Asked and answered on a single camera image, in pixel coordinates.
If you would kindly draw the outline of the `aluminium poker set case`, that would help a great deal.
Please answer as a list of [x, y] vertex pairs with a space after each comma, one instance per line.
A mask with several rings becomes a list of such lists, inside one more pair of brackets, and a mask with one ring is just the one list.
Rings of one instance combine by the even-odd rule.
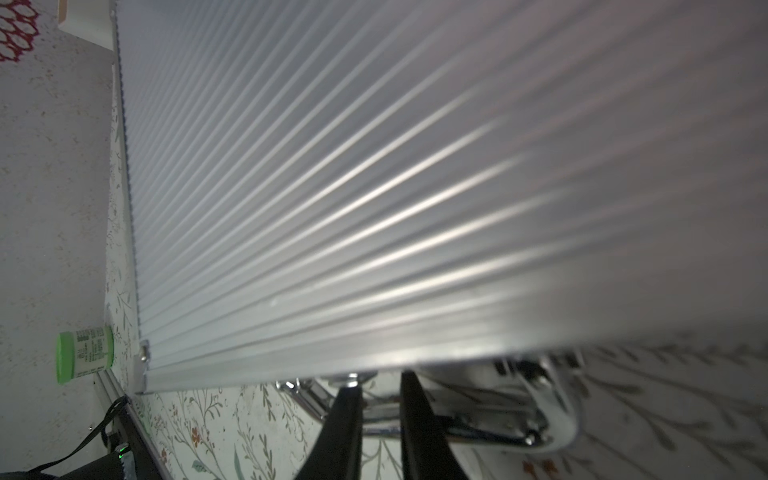
[[155, 393], [508, 363], [767, 318], [763, 1], [119, 1]]

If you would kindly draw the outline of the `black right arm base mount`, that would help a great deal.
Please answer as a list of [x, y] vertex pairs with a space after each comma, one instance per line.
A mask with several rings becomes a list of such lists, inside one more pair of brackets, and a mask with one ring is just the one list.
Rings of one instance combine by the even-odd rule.
[[101, 440], [109, 452], [117, 453], [124, 479], [172, 479], [127, 396], [117, 398], [108, 407], [105, 418], [109, 423], [101, 433]]

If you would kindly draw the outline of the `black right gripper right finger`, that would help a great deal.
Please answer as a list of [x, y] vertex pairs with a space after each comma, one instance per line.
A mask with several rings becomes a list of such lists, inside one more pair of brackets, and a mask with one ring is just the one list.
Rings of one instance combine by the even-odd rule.
[[399, 417], [404, 479], [468, 479], [412, 371], [401, 374]]

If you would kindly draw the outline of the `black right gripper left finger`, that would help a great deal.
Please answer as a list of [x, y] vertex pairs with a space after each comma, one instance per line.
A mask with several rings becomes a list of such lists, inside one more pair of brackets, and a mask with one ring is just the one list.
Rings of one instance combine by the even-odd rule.
[[339, 391], [315, 445], [295, 480], [361, 476], [363, 393], [359, 386]]

